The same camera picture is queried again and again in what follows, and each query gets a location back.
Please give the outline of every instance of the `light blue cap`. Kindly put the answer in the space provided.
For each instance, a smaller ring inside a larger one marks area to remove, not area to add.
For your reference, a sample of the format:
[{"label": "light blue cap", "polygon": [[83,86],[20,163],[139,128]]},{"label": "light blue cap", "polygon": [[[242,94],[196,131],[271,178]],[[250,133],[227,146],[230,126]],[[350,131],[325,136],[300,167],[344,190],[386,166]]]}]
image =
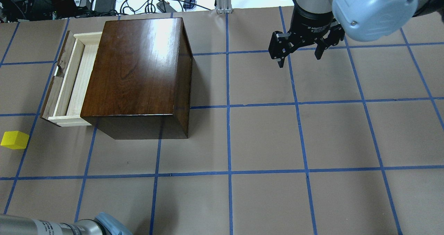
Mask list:
[{"label": "light blue cap", "polygon": [[112,234],[112,235],[133,235],[128,228],[113,216],[101,212],[95,218]]},{"label": "light blue cap", "polygon": [[415,14],[418,0],[333,0],[333,15],[347,35],[374,41],[401,28]]}]

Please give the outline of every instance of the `drawer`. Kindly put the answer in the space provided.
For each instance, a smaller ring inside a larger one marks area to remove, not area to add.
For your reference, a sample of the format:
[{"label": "drawer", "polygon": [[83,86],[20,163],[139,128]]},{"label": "drawer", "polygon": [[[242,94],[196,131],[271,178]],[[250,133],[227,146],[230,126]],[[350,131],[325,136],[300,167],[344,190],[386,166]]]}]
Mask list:
[{"label": "drawer", "polygon": [[58,63],[41,118],[114,139],[188,137],[192,53],[181,18],[68,33]]}]

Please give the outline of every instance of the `table surface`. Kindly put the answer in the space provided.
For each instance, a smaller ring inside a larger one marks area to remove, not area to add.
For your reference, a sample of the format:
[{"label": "table surface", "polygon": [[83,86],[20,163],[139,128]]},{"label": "table surface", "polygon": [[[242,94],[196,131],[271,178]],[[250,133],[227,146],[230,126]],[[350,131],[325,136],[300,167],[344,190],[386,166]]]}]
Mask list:
[{"label": "table surface", "polygon": [[[5,213],[58,222],[105,211],[134,234],[439,234],[444,230],[444,25],[414,18],[317,61],[267,52],[291,7],[0,25]],[[38,118],[67,30],[183,17],[194,54],[187,140],[113,140]]]}]

